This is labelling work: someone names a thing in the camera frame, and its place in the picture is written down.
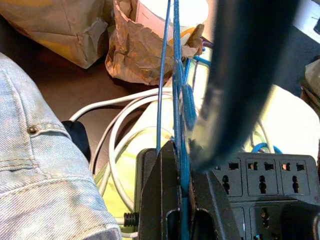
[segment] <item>jeans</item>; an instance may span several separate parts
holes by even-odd
[[[85,156],[34,82],[1,53],[0,239],[121,239]]]

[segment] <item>paper bag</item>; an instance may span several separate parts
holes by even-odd
[[[0,14],[20,33],[87,69],[106,51],[105,0],[0,0]]]
[[[114,78],[131,83],[157,85],[163,39],[150,28],[132,20],[136,15],[136,5],[136,0],[113,0],[115,26],[109,29],[109,51],[105,66]],[[203,29],[204,26],[199,25],[194,36],[201,36]],[[192,44],[192,47],[182,46],[184,57],[201,53],[201,39],[198,37]],[[168,43],[164,67],[165,80],[172,75],[173,55],[173,46]]]

